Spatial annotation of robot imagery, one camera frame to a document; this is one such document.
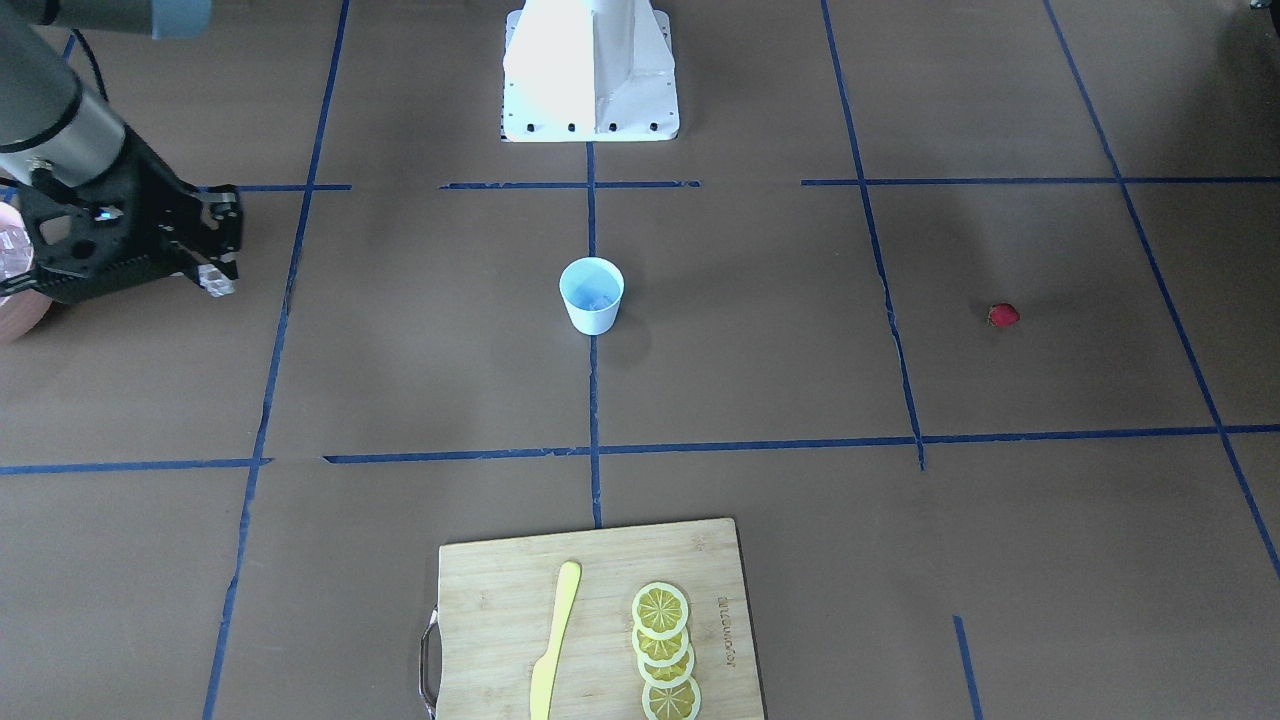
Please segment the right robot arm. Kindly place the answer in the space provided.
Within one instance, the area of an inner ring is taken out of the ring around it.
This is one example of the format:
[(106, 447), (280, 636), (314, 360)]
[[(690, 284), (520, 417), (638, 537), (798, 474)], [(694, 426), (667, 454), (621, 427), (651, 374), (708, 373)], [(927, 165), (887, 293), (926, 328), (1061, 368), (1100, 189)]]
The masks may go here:
[(233, 184), (183, 181), (36, 32), (40, 26), (193, 38), (210, 1), (5, 1), (3, 183), (15, 190), (33, 249), (3, 281), (3, 296), (32, 291), (79, 304), (170, 275), (212, 297), (239, 277), (244, 211)]

